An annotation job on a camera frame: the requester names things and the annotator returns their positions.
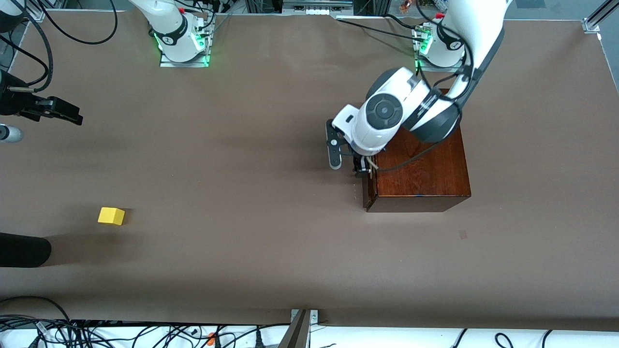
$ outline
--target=power cord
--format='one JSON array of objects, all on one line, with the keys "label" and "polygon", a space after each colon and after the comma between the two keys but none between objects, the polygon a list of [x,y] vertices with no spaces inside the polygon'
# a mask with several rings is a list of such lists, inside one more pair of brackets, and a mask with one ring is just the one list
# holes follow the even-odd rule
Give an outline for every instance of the power cord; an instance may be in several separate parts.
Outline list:
[{"label": "power cord", "polygon": [[380,29],[377,29],[377,28],[367,27],[366,25],[362,25],[362,24],[359,24],[359,23],[349,22],[349,21],[344,20],[344,19],[337,19],[337,21],[338,22],[342,22],[342,23],[346,23],[346,24],[350,24],[350,25],[354,25],[356,27],[372,30],[373,32],[383,33],[383,34],[386,34],[386,35],[391,35],[391,36],[394,36],[394,37],[407,38],[409,40],[419,41],[419,42],[423,41],[422,38],[415,38],[415,37],[412,37],[412,36],[409,36],[409,35],[402,35],[402,34],[398,34],[398,33],[387,32],[385,30],[380,30]]},{"label": "power cord", "polygon": [[[428,17],[425,13],[423,13],[422,8],[419,6],[419,1],[415,1],[415,6],[417,7],[417,11],[419,11],[419,13],[422,15],[422,17],[423,17],[425,20],[427,20],[427,21],[429,21],[429,22],[434,23],[434,22],[433,22],[433,20],[432,20],[431,18],[429,18],[429,17]],[[471,47],[470,47],[470,45],[469,45],[469,42],[468,42],[467,40],[465,40],[465,39],[462,37],[462,35],[460,35],[460,34],[456,33],[453,29],[448,28],[448,27],[445,27],[445,26],[443,26],[443,25],[441,25],[441,28],[442,28],[444,31],[446,31],[446,32],[450,33],[451,35],[454,35],[455,37],[458,37],[460,40],[462,40],[462,42],[463,42],[463,44],[464,44],[464,54],[465,54],[464,64],[466,64],[466,58],[469,58],[469,59],[470,59],[470,66],[471,66],[471,70],[470,70],[470,77],[469,77],[469,81],[468,81],[468,83],[467,83],[466,87],[464,88],[464,90],[462,91],[462,93],[460,93],[460,94],[459,94],[458,96],[456,96],[455,98],[448,98],[448,97],[445,97],[444,95],[442,96],[442,98],[440,97],[440,98],[441,98],[441,99],[443,99],[443,100],[448,100],[448,101],[450,101],[450,102],[453,102],[453,101],[455,101],[455,100],[457,100],[457,99],[461,98],[461,97],[462,97],[462,96],[463,96],[463,95],[464,95],[464,94],[465,94],[465,93],[469,90],[470,85],[471,85],[471,83],[472,83],[472,81],[473,81],[474,74],[475,74],[475,69],[473,69],[473,67],[475,66],[475,61],[474,61],[474,57],[473,57],[473,50],[471,50]],[[428,84],[428,81],[425,79],[425,76],[423,75],[423,72],[422,72],[422,77],[424,78],[424,81]]]},{"label": "power cord", "polygon": [[187,5],[184,2],[181,2],[180,0],[174,0],[174,2],[183,5],[183,7],[188,7],[190,9],[194,9],[194,10],[200,10],[200,13],[209,13],[209,22],[207,24],[205,24],[203,27],[199,27],[198,30],[202,30],[204,28],[208,28],[213,21],[215,20],[215,11],[213,11],[212,9],[209,9],[208,7],[202,7],[200,5],[200,2],[198,1],[194,1],[194,5]]},{"label": "power cord", "polygon": [[11,0],[11,2],[20,10],[22,11],[25,15],[26,18],[30,21],[30,23],[32,23],[32,25],[34,25],[35,29],[38,31],[39,35],[41,35],[41,39],[43,39],[43,44],[45,45],[45,51],[47,52],[47,61],[48,61],[48,74],[45,80],[45,83],[43,83],[43,85],[41,87],[37,87],[35,89],[25,89],[25,90],[20,90],[21,92],[41,92],[42,90],[46,89],[50,83],[51,83],[51,77],[54,73],[54,59],[52,57],[51,54],[51,47],[50,47],[50,42],[47,40],[47,36],[45,35],[45,32],[43,32],[43,29],[41,29],[41,26],[39,25],[39,23],[36,22],[36,20],[34,18],[32,18],[32,16],[30,15],[30,13],[28,11],[26,11],[26,8],[24,8],[17,0]]},{"label": "power cord", "polygon": [[[507,343],[509,344],[509,347],[506,347],[506,346],[502,345],[502,344],[501,344],[501,342],[499,342],[499,337],[503,337],[503,338],[505,338],[505,340],[506,340],[506,341],[507,341]],[[495,342],[496,342],[496,345],[498,345],[498,346],[499,346],[499,347],[501,347],[501,348],[514,348],[514,345],[511,343],[511,340],[510,340],[510,339],[509,339],[509,337],[507,337],[507,335],[506,335],[506,334],[504,334],[504,333],[498,333],[498,334],[496,334],[496,335],[495,335]]]},{"label": "power cord", "polygon": [[262,333],[260,332],[260,326],[256,326],[256,346],[255,348],[264,348],[264,343],[262,342]]},{"label": "power cord", "polygon": [[552,330],[548,330],[546,331],[546,333],[543,335],[542,338],[542,348],[546,348],[546,338],[548,338],[548,335],[552,332]]},{"label": "power cord", "polygon": [[465,328],[462,331],[460,331],[460,335],[458,335],[458,338],[456,339],[456,343],[454,343],[454,345],[451,346],[451,348],[458,348],[458,346],[460,345],[460,341],[464,337],[464,334],[466,333],[467,330],[468,328]]},{"label": "power cord", "polygon": [[281,323],[281,324],[270,324],[270,325],[263,325],[263,326],[261,326],[260,328],[256,328],[256,329],[253,329],[253,330],[249,330],[249,331],[247,331],[246,333],[244,333],[244,334],[242,334],[242,335],[237,336],[236,338],[234,338],[234,340],[232,340],[232,342],[228,342],[228,343],[227,343],[225,346],[223,346],[222,348],[227,348],[230,344],[236,344],[236,342],[237,342],[239,339],[241,339],[241,338],[243,338],[243,337],[245,337],[245,336],[247,336],[247,335],[249,335],[249,334],[255,333],[256,331],[259,331],[259,330],[261,330],[261,329],[272,328],[272,327],[274,327],[274,326],[288,326],[288,325],[290,325],[290,323]]},{"label": "power cord", "polygon": [[39,5],[41,6],[41,10],[43,11],[43,13],[45,13],[45,15],[50,19],[51,24],[56,27],[56,29],[58,29],[59,32],[61,32],[64,36],[70,38],[73,41],[77,41],[79,43],[83,43],[85,45],[100,45],[102,43],[106,43],[108,42],[112,37],[114,37],[114,34],[116,34],[116,29],[118,28],[118,13],[116,11],[116,7],[114,6],[114,1],[110,0],[110,4],[112,6],[112,11],[114,12],[114,29],[112,29],[112,32],[108,35],[108,37],[104,38],[103,40],[100,41],[84,41],[81,39],[78,39],[74,36],[72,36],[71,34],[65,32],[57,23],[56,21],[54,21],[54,19],[50,16],[49,12],[47,12],[47,10],[45,9],[45,6],[43,5],[43,3],[41,2],[41,0],[37,0],[37,2],[39,3]]},{"label": "power cord", "polygon": [[45,64],[41,59],[39,59],[38,57],[34,56],[30,52],[28,52],[28,51],[24,50],[23,48],[21,48],[20,46],[17,46],[13,42],[13,40],[11,40],[11,36],[10,35],[9,35],[8,39],[5,38],[4,36],[0,35],[0,40],[4,41],[7,45],[9,45],[12,50],[16,50],[16,51],[19,51],[19,52],[25,54],[26,56],[34,59],[37,63],[39,63],[39,64],[41,64],[41,66],[43,66],[43,70],[45,70],[43,72],[43,75],[41,75],[41,77],[39,77],[38,79],[36,79],[36,80],[34,80],[32,82],[28,82],[28,86],[31,86],[31,85],[34,85],[34,84],[37,84],[37,83],[41,82],[50,73],[50,70],[47,67],[47,64]]}]

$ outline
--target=white robotic arm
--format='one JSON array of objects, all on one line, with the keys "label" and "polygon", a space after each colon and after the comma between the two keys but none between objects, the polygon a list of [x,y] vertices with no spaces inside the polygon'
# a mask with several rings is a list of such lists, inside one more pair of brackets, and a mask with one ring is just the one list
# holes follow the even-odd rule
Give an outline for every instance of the white robotic arm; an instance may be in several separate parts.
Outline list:
[{"label": "white robotic arm", "polygon": [[159,48],[171,61],[189,61],[206,49],[204,19],[181,13],[173,0],[129,1],[142,11],[155,31]]},{"label": "white robotic arm", "polygon": [[424,142],[448,137],[503,39],[503,19],[510,3],[451,0],[446,16],[430,23],[431,45],[425,54],[420,52],[435,66],[449,67],[469,48],[449,92],[442,95],[405,67],[386,71],[372,85],[360,109],[347,105],[327,122],[331,167],[341,166],[341,146],[347,144],[355,157],[355,170],[367,171],[368,166],[359,162],[382,150],[401,126]]}]

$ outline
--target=black cable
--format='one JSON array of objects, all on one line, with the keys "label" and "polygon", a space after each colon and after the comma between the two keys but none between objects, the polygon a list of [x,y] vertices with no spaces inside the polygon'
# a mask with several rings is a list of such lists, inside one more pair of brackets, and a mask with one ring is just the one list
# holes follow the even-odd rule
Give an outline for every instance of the black cable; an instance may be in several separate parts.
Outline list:
[{"label": "black cable", "polygon": [[69,316],[67,315],[67,312],[65,312],[64,309],[59,304],[57,304],[56,302],[48,299],[47,297],[31,296],[31,295],[13,296],[13,297],[5,298],[4,300],[0,300],[0,304],[5,303],[5,302],[15,301],[15,300],[26,300],[26,299],[41,300],[41,301],[45,301],[45,302],[51,303],[52,305],[54,305],[54,307],[56,307],[56,309],[58,309],[60,311],[60,313],[62,313],[64,319],[67,321],[67,324],[70,322],[70,319],[69,319]]},{"label": "black cable", "polygon": [[[9,41],[13,42],[13,31],[10,31],[10,32],[9,32]],[[10,62],[13,60],[13,57],[14,57],[14,56],[15,56],[15,48],[14,48],[13,46],[11,46],[11,58],[10,58],[10,60],[9,60],[9,65],[8,65],[8,66],[6,66],[6,65],[2,64],[2,65],[0,65],[0,66],[2,66],[2,67],[4,67],[4,68],[8,69],[8,68],[11,66],[11,63],[10,63]]]},{"label": "black cable", "polygon": [[112,29],[112,32],[108,35],[108,37],[104,38],[103,40],[99,40],[99,41],[84,41],[84,40],[78,39],[78,38],[72,36],[71,34],[65,32],[58,24],[56,24],[56,21],[54,21],[54,19],[50,16],[50,14],[45,9],[45,6],[41,2],[41,0],[37,0],[37,1],[38,1],[39,5],[41,6],[41,10],[43,10],[43,13],[45,13],[45,15],[50,19],[51,24],[54,27],[56,27],[56,29],[58,29],[58,31],[61,32],[64,36],[70,38],[73,41],[77,41],[77,42],[83,43],[85,45],[99,45],[99,44],[108,42],[112,37],[114,37],[114,34],[116,33],[116,29],[118,28],[118,13],[116,11],[116,7],[114,6],[114,1],[113,0],[110,0],[110,4],[112,5],[112,11],[114,12],[114,29]]},{"label": "black cable", "polygon": [[401,35],[401,34],[396,34],[396,33],[392,33],[392,32],[386,32],[384,30],[380,30],[380,29],[376,29],[376,28],[371,28],[371,27],[366,27],[365,25],[362,25],[362,24],[349,22],[349,21],[344,20],[344,19],[337,19],[337,21],[338,22],[342,22],[342,23],[346,23],[346,24],[350,24],[350,25],[354,25],[356,27],[372,30],[374,32],[383,33],[383,34],[387,34],[387,35],[392,35],[392,36],[395,36],[395,37],[407,38],[409,40],[419,41],[419,42],[423,41],[422,38],[415,38],[415,37],[411,37],[411,36],[408,36],[408,35]]},{"label": "black cable", "polygon": [[[408,164],[418,160],[419,158],[423,157],[425,154],[427,154],[428,152],[432,151],[437,146],[442,144],[445,140],[447,140],[458,129],[458,127],[460,126],[460,121],[462,121],[462,109],[460,109],[460,106],[458,104],[454,103],[454,105],[458,109],[458,118],[456,119],[456,122],[454,123],[454,126],[451,128],[451,131],[444,138],[442,138],[440,141],[435,142],[434,144],[432,144],[427,149],[419,152],[417,155],[414,155],[413,157],[407,159],[406,161],[404,161],[404,162],[402,162],[400,164],[397,164],[397,165],[395,165],[393,167],[389,167],[389,168],[375,168],[376,171],[377,172],[390,172],[392,170],[396,170],[398,168],[404,167],[405,165],[408,165]],[[466,331],[467,331],[467,329],[462,330],[462,332],[460,333],[460,338],[458,339],[458,341],[456,342],[456,345],[454,347],[457,347],[457,344],[460,343],[460,339],[462,339],[462,335],[464,335],[464,333]]]},{"label": "black cable", "polygon": [[225,346],[223,346],[222,348],[226,348],[226,347],[228,347],[230,344],[233,344],[233,343],[236,345],[237,340],[239,340],[239,339],[241,339],[242,337],[245,337],[245,336],[247,336],[247,335],[249,335],[249,334],[251,334],[251,333],[254,333],[254,332],[256,332],[257,330],[260,330],[260,329],[266,329],[266,328],[272,328],[273,326],[288,326],[288,325],[290,325],[290,323],[270,324],[270,325],[264,325],[264,326],[261,326],[259,329],[249,330],[249,331],[247,331],[246,333],[244,333],[244,334],[242,334],[242,335],[237,336],[236,338],[234,338],[234,340],[232,340],[232,342],[228,342],[228,344],[226,344],[226,345],[225,345]]},{"label": "black cable", "polygon": [[140,336],[141,336],[142,334],[149,334],[149,333],[151,333],[151,332],[155,331],[156,329],[158,329],[159,327],[155,327],[153,330],[151,330],[151,331],[149,331],[149,332],[145,333],[144,331],[145,331],[146,329],[148,329],[148,328],[149,328],[149,327],[147,326],[146,328],[142,329],[142,331],[140,331],[140,332],[137,334],[137,336],[136,336],[135,338],[133,338],[133,339],[132,339],[132,340],[133,340],[133,343],[131,344],[131,348],[135,348],[135,347],[136,347],[137,339],[138,339],[138,338],[140,338]]},{"label": "black cable", "polygon": [[383,15],[384,18],[391,18],[394,19],[399,25],[407,28],[407,29],[415,29],[415,27],[413,25],[408,25],[406,23],[404,23],[403,21],[401,21],[398,17],[388,13],[388,14],[384,14]]},{"label": "black cable", "polygon": [[464,337],[464,333],[466,333],[467,330],[468,329],[463,329],[462,331],[460,331],[460,335],[458,335],[458,338],[456,339],[456,343],[454,343],[454,345],[451,346],[451,348],[458,348],[458,346],[460,345],[460,341]]},{"label": "black cable", "polygon": [[543,335],[542,338],[542,348],[546,348],[546,338],[548,338],[548,335],[552,332],[552,330],[548,330],[546,331],[546,333]]},{"label": "black cable", "polygon": [[453,79],[453,78],[454,78],[454,77],[456,77],[456,76],[457,76],[456,74],[451,74],[451,75],[449,75],[449,76],[447,76],[447,77],[444,77],[444,78],[442,78],[442,79],[440,79],[440,80],[436,81],[436,82],[432,85],[432,88],[435,88],[435,87],[436,87],[436,86],[438,86],[439,84],[441,84],[441,83],[443,83],[443,82],[445,82],[445,81],[449,81],[449,80]]},{"label": "black cable", "polygon": [[[67,323],[65,323],[64,321],[60,321],[60,320],[44,320],[44,319],[37,319],[34,317],[30,317],[30,316],[24,316],[24,315],[2,315],[0,316],[0,318],[10,318],[11,320],[17,320],[16,323],[12,323],[11,324],[11,328],[18,328],[19,326],[23,326],[23,325],[34,325],[37,328],[37,333],[38,333],[38,337],[35,338],[35,340],[31,343],[31,347],[34,346],[36,347],[36,344],[38,344],[38,341],[43,341],[45,343],[45,346],[47,347],[47,343],[53,343],[53,344],[64,344],[67,348],[71,348],[71,335],[73,330],[71,328],[68,329],[69,331],[69,339],[67,340],[67,337],[64,335],[64,332],[62,332],[62,326],[68,325]],[[48,340],[45,338],[45,333],[43,332],[40,327],[39,324],[41,323],[50,323],[49,326],[45,326],[43,325],[45,331],[51,329],[51,328],[56,328],[58,331],[56,332],[56,335],[58,335],[58,333],[60,333],[60,335],[63,337],[63,341],[62,342],[54,342],[51,340]]]},{"label": "black cable", "polygon": [[[81,329],[80,327],[78,327],[78,326],[76,326],[76,325],[73,325],[73,324],[70,324],[70,323],[68,323],[68,322],[61,321],[61,320],[40,319],[40,318],[34,318],[34,317],[27,317],[27,316],[24,316],[24,315],[21,315],[21,316],[19,316],[19,315],[0,315],[0,318],[22,319],[22,323],[21,323],[20,325],[18,325],[18,326],[15,326],[15,328],[16,328],[16,327],[19,327],[19,326],[22,326],[22,325],[26,325],[26,324],[36,324],[37,322],[40,322],[40,323],[50,323],[50,324],[52,324],[52,325],[55,325],[55,326],[56,326],[56,328],[62,328],[62,327],[64,327],[64,328],[66,328],[67,330],[69,330],[69,333],[71,333],[71,332],[72,332],[71,330],[76,330],[76,329],[78,329],[78,330],[79,330],[79,329]],[[102,337],[101,335],[99,335],[99,334],[97,334],[97,333],[95,333],[95,332],[92,332],[92,335],[94,335],[94,336],[96,336],[97,338],[99,338],[99,340],[101,340],[101,342],[106,342],[106,341],[108,341],[108,339],[106,339],[105,337]],[[45,341],[45,342],[49,342],[49,343],[53,343],[53,344],[57,344],[57,343],[59,343],[59,342],[54,342],[54,341],[47,340],[47,339],[45,339],[44,337],[41,337],[41,339],[42,339],[43,341]],[[73,342],[73,341],[74,341],[74,340],[73,340],[71,337],[69,337],[69,340],[67,340],[66,342]],[[110,344],[107,344],[107,345],[103,345],[103,344],[102,344],[102,346],[105,346],[105,347],[108,347],[108,348],[114,348],[114,347],[113,347],[112,345],[110,345]]]},{"label": "black cable", "polygon": [[37,23],[36,20],[34,18],[32,18],[30,13],[28,11],[26,11],[26,8],[24,8],[17,0],[11,0],[11,2],[20,11],[22,11],[26,15],[26,18],[28,18],[30,23],[32,23],[32,25],[35,26],[35,28],[38,31],[39,35],[41,35],[41,39],[43,39],[43,44],[45,45],[45,50],[47,52],[48,75],[47,75],[47,79],[45,80],[45,83],[41,87],[33,89],[33,92],[41,92],[42,90],[46,89],[50,85],[50,83],[51,83],[51,76],[54,73],[54,59],[53,59],[52,54],[51,54],[50,42],[47,40],[47,36],[45,35],[45,32],[43,32],[43,29],[41,29],[41,26],[39,25],[39,23]]},{"label": "black cable", "polygon": [[174,0],[174,2],[177,2],[178,4],[183,5],[182,7],[188,7],[190,9],[196,9],[196,10],[201,10],[202,12],[204,12],[204,10],[207,10],[211,13],[215,13],[215,11],[213,11],[212,9],[209,9],[208,7],[196,7],[196,6],[192,6],[192,5],[187,5],[184,2],[180,1],[180,0]]},{"label": "black cable", "polygon": [[256,326],[256,345],[254,348],[264,348],[264,343],[262,341],[262,333],[260,332],[260,326]]},{"label": "black cable", "polygon": [[110,342],[115,342],[115,341],[137,341],[138,338],[145,336],[147,334],[150,334],[154,331],[156,331],[158,328],[160,328],[160,326],[146,326],[144,329],[142,329],[141,331],[138,332],[138,334],[134,337],[130,337],[130,338],[111,338],[111,339],[98,339],[98,340],[93,340],[92,336],[93,336],[93,332],[96,329],[88,329],[88,328],[82,328],[84,331],[86,331],[86,333],[88,334],[87,339],[84,340],[78,340],[76,342],[78,343],[86,343],[88,345],[92,345],[92,344],[96,344],[99,346],[106,346],[103,343],[107,343],[109,344]]},{"label": "black cable", "polygon": [[[499,342],[499,337],[503,337],[507,340],[507,343],[509,344],[509,347],[505,347],[504,345],[501,344],[501,342]],[[509,339],[509,337],[507,337],[506,334],[504,333],[498,333],[495,335],[495,342],[496,345],[498,345],[501,348],[514,348],[514,345],[511,343],[511,340]]]},{"label": "black cable", "polygon": [[29,85],[29,86],[34,85],[34,84],[37,84],[37,83],[41,82],[44,78],[46,78],[46,77],[47,77],[47,75],[49,74],[49,71],[50,71],[50,70],[48,69],[47,64],[45,64],[45,63],[44,63],[41,59],[39,59],[38,57],[34,56],[34,55],[33,55],[33,54],[31,54],[30,52],[28,52],[28,51],[24,50],[23,48],[21,48],[21,47],[17,46],[15,43],[13,43],[13,41],[12,41],[11,39],[8,39],[8,40],[7,40],[5,37],[3,37],[3,36],[1,36],[1,35],[0,35],[0,40],[2,40],[2,41],[4,41],[4,42],[6,42],[6,44],[7,44],[7,45],[9,45],[9,46],[11,47],[11,49],[13,49],[13,50],[17,50],[17,51],[19,51],[19,52],[21,52],[21,53],[25,54],[26,56],[28,56],[28,57],[30,57],[30,58],[32,58],[32,59],[34,59],[37,63],[39,63],[39,64],[41,64],[41,66],[43,66],[43,69],[45,70],[45,71],[43,72],[43,75],[41,75],[38,79],[36,79],[36,80],[34,80],[34,81],[32,81],[32,82],[28,82],[28,85]]},{"label": "black cable", "polygon": [[[432,19],[430,19],[425,13],[423,13],[422,8],[419,6],[419,1],[415,1],[415,6],[417,7],[417,11],[419,11],[419,13],[422,15],[422,17],[431,22],[434,23],[434,21]],[[454,97],[454,98],[447,98],[445,96],[443,96],[443,100],[449,100],[451,102],[461,98],[470,88],[471,83],[473,82],[473,76],[475,74],[475,69],[473,69],[473,67],[475,66],[475,62],[473,59],[473,50],[471,50],[471,47],[469,45],[469,42],[467,42],[467,40],[465,40],[460,34],[456,33],[453,29],[445,27],[443,25],[441,25],[441,28],[443,28],[444,31],[450,33],[451,35],[454,35],[455,37],[460,38],[460,40],[462,40],[462,42],[464,43],[464,53],[466,54],[466,56],[468,56],[470,58],[470,66],[471,66],[471,71],[470,71],[470,77],[469,77],[469,81],[466,85],[466,87],[464,88],[464,90],[462,91],[462,93],[460,93],[458,96]]]},{"label": "black cable", "polygon": [[368,2],[365,3],[365,5],[363,5],[362,8],[359,9],[359,11],[357,11],[357,13],[355,15],[358,15],[359,13],[361,13],[361,11],[363,11],[366,7],[368,7],[368,5],[372,2],[372,0],[368,0]]}]

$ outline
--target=black object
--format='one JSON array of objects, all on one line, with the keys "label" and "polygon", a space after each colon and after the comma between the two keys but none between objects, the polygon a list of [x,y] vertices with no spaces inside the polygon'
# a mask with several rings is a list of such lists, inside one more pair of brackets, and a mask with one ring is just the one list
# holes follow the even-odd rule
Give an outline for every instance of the black object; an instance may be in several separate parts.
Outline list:
[{"label": "black object", "polygon": [[262,341],[262,333],[260,332],[260,326],[256,326],[256,347],[255,348],[264,348],[264,343]]},{"label": "black object", "polygon": [[455,38],[448,34],[441,25],[441,22],[439,22],[436,28],[438,29],[436,31],[436,33],[438,34],[438,38],[441,39],[443,43],[445,43],[449,51],[456,51],[459,50],[460,47],[462,47],[462,38]]},{"label": "black object", "polygon": [[511,340],[504,333],[498,333],[498,334],[495,335],[495,343],[496,343],[496,345],[498,345],[501,348],[508,348],[508,347],[502,345],[501,342],[499,342],[499,337],[505,338],[505,341],[507,341],[507,343],[509,344],[509,348],[514,348],[514,345],[511,343]]},{"label": "black object", "polygon": [[455,124],[459,117],[460,109],[458,109],[456,104],[452,104],[447,109],[428,120],[428,122],[410,132],[420,141],[439,142],[446,139],[447,136],[451,134],[452,129],[456,127]]},{"label": "black object", "polygon": [[10,15],[0,11],[0,33],[8,33],[17,28],[24,19],[24,12],[20,15]]},{"label": "black object", "polygon": [[19,115],[39,122],[41,116],[59,118],[82,125],[79,108],[58,97],[42,98],[30,92],[14,92],[11,87],[28,88],[28,84],[6,71],[1,72],[0,115]]},{"label": "black object", "polygon": [[452,348],[458,348],[458,346],[460,345],[460,341],[464,337],[464,334],[466,333],[467,330],[468,328],[465,328],[465,329],[462,329],[462,331],[460,331],[460,335],[458,335],[458,339],[456,340],[456,343],[454,343]]},{"label": "black object", "polygon": [[45,238],[0,233],[0,267],[38,267],[50,254],[51,244]]},{"label": "black object", "polygon": [[43,5],[43,3],[41,2],[41,0],[38,0],[39,5],[41,6],[41,10],[43,11],[43,13],[45,13],[45,17],[47,17],[51,24],[56,27],[56,29],[58,29],[59,32],[61,32],[64,36],[70,38],[73,41],[77,41],[79,43],[83,43],[85,45],[100,45],[102,43],[106,43],[108,42],[111,38],[114,37],[114,34],[116,34],[116,29],[118,29],[118,12],[116,11],[116,7],[114,6],[114,1],[110,0],[110,5],[112,6],[112,12],[114,12],[114,28],[112,29],[112,32],[104,39],[99,40],[99,41],[84,41],[81,39],[78,39],[76,37],[74,37],[73,35],[65,32],[55,21],[54,19],[50,16],[49,12],[47,12],[47,10],[45,9],[45,6]]},{"label": "black object", "polygon": [[159,40],[161,40],[164,45],[174,46],[176,44],[176,41],[178,41],[179,38],[185,35],[188,28],[187,17],[182,16],[182,18],[183,22],[181,23],[181,25],[171,33],[160,33],[154,30],[155,35],[159,38]]},{"label": "black object", "polygon": [[393,128],[402,119],[402,104],[391,94],[376,94],[365,104],[365,116],[375,129]]}]

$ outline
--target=brown table surface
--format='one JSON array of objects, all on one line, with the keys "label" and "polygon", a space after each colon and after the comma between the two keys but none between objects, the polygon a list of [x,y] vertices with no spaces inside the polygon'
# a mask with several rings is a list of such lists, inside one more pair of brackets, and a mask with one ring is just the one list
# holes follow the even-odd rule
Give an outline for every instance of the brown table surface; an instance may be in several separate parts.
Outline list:
[{"label": "brown table surface", "polygon": [[[111,17],[54,16],[84,39]],[[2,118],[25,138],[0,145],[0,226],[52,236],[56,254],[0,270],[1,295],[91,319],[273,322],[310,307],[332,324],[616,329],[619,97],[579,22],[506,22],[464,108],[472,198],[368,214],[350,165],[328,166],[324,122],[412,66],[406,40],[326,16],[238,16],[211,67],[164,69],[143,16],[119,20],[99,46],[43,23],[42,95],[80,106],[83,126]],[[24,48],[44,57],[33,28]],[[20,55],[12,72],[39,69]],[[97,224],[102,206],[130,209],[128,224]]]}]

